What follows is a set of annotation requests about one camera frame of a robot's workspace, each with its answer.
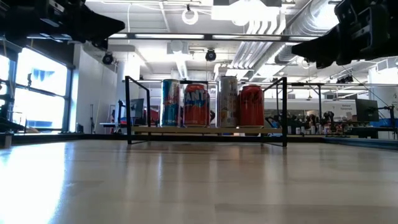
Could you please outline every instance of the wooden shelf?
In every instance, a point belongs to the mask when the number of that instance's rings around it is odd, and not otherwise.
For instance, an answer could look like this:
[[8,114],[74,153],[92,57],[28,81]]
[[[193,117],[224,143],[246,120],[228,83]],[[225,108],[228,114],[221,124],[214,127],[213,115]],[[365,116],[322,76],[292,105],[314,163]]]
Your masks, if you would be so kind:
[[131,131],[141,133],[189,133],[189,134],[219,134],[219,133],[246,133],[246,134],[281,134],[279,128],[177,128],[177,127],[131,127]]

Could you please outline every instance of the wooden floor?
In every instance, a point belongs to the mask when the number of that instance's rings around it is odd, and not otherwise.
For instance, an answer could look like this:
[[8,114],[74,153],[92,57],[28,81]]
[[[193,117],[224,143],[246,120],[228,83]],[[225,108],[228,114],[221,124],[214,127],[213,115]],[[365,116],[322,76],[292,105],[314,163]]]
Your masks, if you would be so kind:
[[398,223],[398,152],[75,141],[0,150],[0,223]]

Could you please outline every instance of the blue can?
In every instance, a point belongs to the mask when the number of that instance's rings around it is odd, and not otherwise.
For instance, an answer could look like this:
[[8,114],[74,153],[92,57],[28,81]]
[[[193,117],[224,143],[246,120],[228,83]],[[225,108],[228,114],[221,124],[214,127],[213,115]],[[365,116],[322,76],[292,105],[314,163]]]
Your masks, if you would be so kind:
[[180,81],[166,79],[162,82],[160,126],[178,127],[180,124]]

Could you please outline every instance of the window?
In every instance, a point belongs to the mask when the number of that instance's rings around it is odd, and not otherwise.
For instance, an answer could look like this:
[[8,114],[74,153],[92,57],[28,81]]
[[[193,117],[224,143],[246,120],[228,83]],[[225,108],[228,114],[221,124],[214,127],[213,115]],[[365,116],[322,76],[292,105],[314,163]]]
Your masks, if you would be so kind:
[[0,79],[8,80],[9,68],[10,68],[10,60],[0,55]]
[[15,92],[14,123],[34,128],[62,128],[65,100],[59,96],[47,96],[17,88]]
[[18,56],[16,82],[27,86],[29,74],[32,88],[65,95],[68,74],[66,66],[32,50],[23,49]]

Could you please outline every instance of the security camera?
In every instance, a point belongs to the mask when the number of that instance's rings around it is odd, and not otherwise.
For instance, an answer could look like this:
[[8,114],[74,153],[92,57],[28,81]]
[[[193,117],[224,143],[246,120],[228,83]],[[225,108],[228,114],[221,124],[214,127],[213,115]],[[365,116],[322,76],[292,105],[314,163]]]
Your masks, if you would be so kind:
[[206,53],[206,61],[212,62],[214,60],[216,60],[216,52],[214,49],[208,49]]
[[106,52],[104,57],[102,58],[102,62],[104,65],[111,65],[113,63],[112,52]]

